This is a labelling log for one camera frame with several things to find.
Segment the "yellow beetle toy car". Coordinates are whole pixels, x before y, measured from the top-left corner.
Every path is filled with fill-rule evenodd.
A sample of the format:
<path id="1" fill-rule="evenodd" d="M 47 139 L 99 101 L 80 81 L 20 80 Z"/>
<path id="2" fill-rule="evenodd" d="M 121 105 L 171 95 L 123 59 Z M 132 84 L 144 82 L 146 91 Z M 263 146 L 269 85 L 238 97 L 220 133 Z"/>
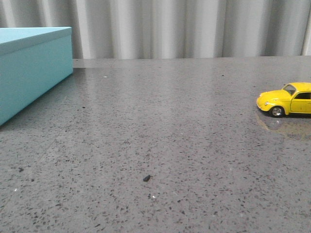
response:
<path id="1" fill-rule="evenodd" d="M 311 113 L 311 84 L 288 83 L 280 90 L 260 93 L 257 107 L 272 117 Z"/>

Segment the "light blue storage box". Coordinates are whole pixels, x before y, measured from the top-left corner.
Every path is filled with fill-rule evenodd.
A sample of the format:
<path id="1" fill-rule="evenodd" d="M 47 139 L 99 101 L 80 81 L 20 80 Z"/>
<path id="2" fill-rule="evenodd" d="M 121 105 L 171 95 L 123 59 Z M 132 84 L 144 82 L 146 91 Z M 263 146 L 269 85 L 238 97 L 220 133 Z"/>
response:
<path id="1" fill-rule="evenodd" d="M 1 28 L 1 124 L 73 72 L 71 34 L 71 27 Z"/>

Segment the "small black debris piece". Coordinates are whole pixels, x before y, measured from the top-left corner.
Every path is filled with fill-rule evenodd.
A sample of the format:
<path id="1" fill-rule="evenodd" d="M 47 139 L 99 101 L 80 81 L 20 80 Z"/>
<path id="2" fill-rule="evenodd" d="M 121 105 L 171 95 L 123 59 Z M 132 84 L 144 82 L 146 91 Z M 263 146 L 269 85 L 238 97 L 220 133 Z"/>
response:
<path id="1" fill-rule="evenodd" d="M 146 177 L 143 178 L 143 181 L 147 182 L 150 180 L 150 178 L 151 178 L 151 175 L 147 175 Z"/>

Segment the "white pleated curtain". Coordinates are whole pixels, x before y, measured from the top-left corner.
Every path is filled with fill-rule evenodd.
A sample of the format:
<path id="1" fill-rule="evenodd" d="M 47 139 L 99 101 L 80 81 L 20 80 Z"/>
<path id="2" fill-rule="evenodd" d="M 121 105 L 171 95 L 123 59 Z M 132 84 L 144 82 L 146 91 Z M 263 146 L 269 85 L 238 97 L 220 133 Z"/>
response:
<path id="1" fill-rule="evenodd" d="M 72 27 L 74 58 L 311 53 L 308 0 L 3 0 L 1 27 Z"/>

